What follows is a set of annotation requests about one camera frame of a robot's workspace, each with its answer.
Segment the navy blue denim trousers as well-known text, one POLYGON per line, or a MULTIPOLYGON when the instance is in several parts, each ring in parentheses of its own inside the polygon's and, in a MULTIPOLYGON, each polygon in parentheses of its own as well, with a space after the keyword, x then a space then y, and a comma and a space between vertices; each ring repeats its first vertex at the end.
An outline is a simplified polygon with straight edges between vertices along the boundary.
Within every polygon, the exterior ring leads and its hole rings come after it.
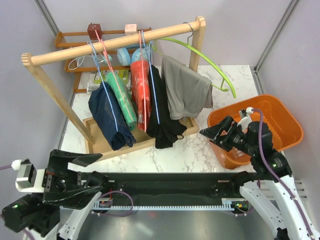
POLYGON ((97 90, 91 93, 88 101, 88 107, 92 114, 92 117, 97 123, 99 129, 101 130, 104 138, 107 140, 112 150, 116 151, 124 146, 132 147, 136 143, 136 139, 133 136, 132 132, 129 130, 129 127, 126 123, 126 120, 124 119, 122 110, 118 104, 111 86, 106 82, 105 86, 113 105, 113 110, 118 125, 118 132, 116 131, 111 107, 102 83, 97 90))

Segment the green tie-dye trousers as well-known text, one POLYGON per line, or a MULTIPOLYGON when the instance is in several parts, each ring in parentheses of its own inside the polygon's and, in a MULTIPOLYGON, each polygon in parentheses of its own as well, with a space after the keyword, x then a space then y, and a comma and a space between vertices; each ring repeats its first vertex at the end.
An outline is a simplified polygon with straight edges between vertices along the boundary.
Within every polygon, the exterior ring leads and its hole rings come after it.
POLYGON ((138 118, 127 86, 115 72, 109 72, 106 75, 106 82, 113 90, 129 130, 133 131, 137 126, 138 118))

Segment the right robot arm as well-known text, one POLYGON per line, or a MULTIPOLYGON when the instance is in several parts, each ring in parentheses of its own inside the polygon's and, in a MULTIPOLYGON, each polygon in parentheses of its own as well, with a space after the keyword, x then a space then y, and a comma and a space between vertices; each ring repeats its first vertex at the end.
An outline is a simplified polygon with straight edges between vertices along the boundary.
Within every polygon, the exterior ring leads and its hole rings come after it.
POLYGON ((295 179, 287 159, 273 147, 273 135, 268 125, 260 121, 249 123, 247 132, 231 116, 217 125, 202 129, 200 134, 225 151, 235 148, 250 156, 257 178, 264 181, 274 196, 273 204, 249 173, 234 175, 229 191, 244 197, 262 217, 276 240, 318 240, 320 232, 313 225, 297 192, 295 179))

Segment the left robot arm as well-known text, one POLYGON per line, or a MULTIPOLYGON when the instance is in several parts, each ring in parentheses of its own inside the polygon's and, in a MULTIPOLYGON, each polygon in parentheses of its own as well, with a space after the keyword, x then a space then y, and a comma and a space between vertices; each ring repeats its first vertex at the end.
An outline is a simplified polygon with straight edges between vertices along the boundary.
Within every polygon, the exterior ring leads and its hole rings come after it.
POLYGON ((109 193, 110 185, 97 172, 82 183, 83 174, 68 165, 87 167, 102 156, 54 149, 44 169, 36 169, 29 159, 14 160, 15 187, 26 195, 2 209, 5 226, 16 233, 33 230, 38 239, 77 239, 94 202, 109 193))

